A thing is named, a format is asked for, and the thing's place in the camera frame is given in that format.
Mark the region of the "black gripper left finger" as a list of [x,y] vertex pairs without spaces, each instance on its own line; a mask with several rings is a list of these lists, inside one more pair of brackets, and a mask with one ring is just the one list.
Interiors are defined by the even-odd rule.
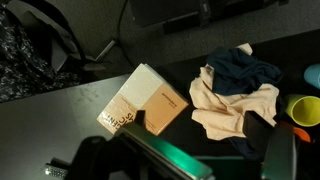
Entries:
[[134,119],[135,123],[140,125],[141,127],[145,126],[145,111],[138,110]]

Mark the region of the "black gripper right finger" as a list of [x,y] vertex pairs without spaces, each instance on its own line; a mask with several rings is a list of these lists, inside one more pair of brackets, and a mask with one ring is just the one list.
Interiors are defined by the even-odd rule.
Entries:
[[263,157],[266,153],[273,126],[253,111],[245,113],[243,133],[245,138],[245,155]]

